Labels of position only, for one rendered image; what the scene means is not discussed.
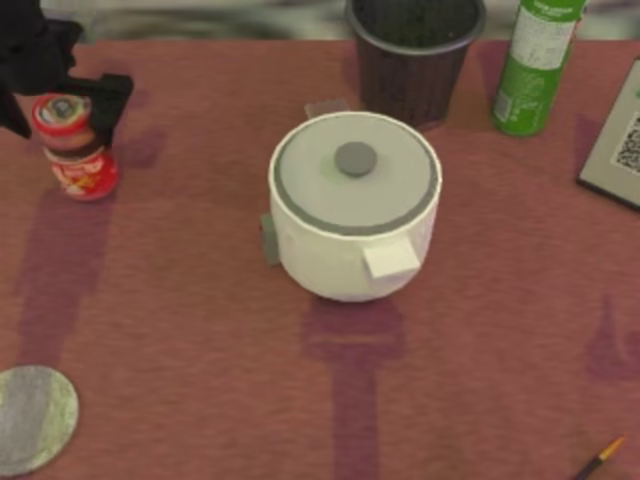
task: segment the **cup rim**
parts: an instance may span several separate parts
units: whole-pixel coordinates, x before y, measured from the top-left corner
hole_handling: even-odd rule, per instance
[[[442,45],[436,45],[432,47],[404,47],[401,45],[395,45],[393,43],[385,42],[375,35],[368,32],[358,20],[358,17],[355,14],[353,9],[353,4],[355,0],[347,0],[345,13],[347,22],[351,26],[351,28],[355,31],[355,33],[367,41],[368,43],[380,48],[389,53],[395,53],[398,55],[404,56],[428,56],[428,55],[440,55],[444,53],[448,53],[454,50],[459,50],[468,46],[472,41],[477,39],[484,30],[485,23],[487,21],[487,8],[484,4],[483,0],[473,0],[478,8],[478,19],[476,20],[476,24],[474,27],[463,35],[460,38],[457,38],[451,42],[444,43]]]

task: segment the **pot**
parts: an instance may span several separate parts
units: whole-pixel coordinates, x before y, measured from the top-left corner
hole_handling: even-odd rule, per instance
[[[407,125],[368,112],[313,118],[271,158],[267,259],[321,297],[385,297],[420,270],[441,188],[435,151]]]

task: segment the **table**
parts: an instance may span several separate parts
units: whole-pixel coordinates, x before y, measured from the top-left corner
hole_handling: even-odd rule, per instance
[[[423,271],[338,309],[266,266],[258,224],[303,106],[357,106],[353,45],[79,48],[76,73],[137,82],[117,198],[60,197],[37,144],[0,133],[0,368],[58,368],[83,407],[33,478],[551,480],[637,432],[640,221],[574,179],[640,43],[578,43],[528,139],[489,124],[505,51],[474,46],[426,134]],[[594,478],[637,474],[638,447]]]

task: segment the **black cup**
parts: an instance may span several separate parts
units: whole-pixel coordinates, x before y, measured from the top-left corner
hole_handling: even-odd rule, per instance
[[[467,50],[484,29],[483,0],[347,0],[366,110],[425,130],[442,123]]]

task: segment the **pencil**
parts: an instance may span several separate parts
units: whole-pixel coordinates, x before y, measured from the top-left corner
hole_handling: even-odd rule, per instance
[[[614,442],[612,442],[607,448],[605,448],[602,452],[598,454],[598,456],[591,459],[589,463],[585,465],[585,467],[580,470],[580,472],[574,477],[575,480],[586,480],[586,478],[593,473],[593,471],[602,465],[611,455],[615,453],[620,445],[625,440],[625,435],[618,437]]]

